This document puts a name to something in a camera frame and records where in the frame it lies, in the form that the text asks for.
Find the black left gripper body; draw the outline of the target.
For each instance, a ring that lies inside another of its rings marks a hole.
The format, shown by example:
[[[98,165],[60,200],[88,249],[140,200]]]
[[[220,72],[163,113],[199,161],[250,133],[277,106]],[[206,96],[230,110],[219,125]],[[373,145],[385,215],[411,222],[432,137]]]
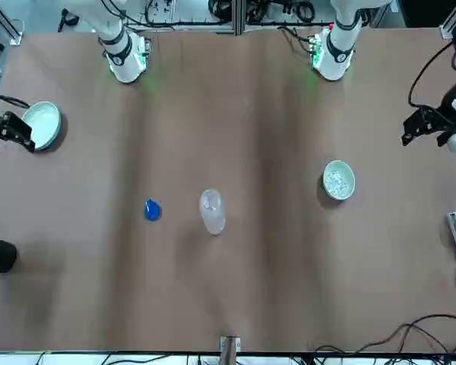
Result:
[[[456,134],[456,113],[446,116],[438,109],[430,109],[427,118],[427,132],[437,133],[436,141],[439,147],[443,147]]]

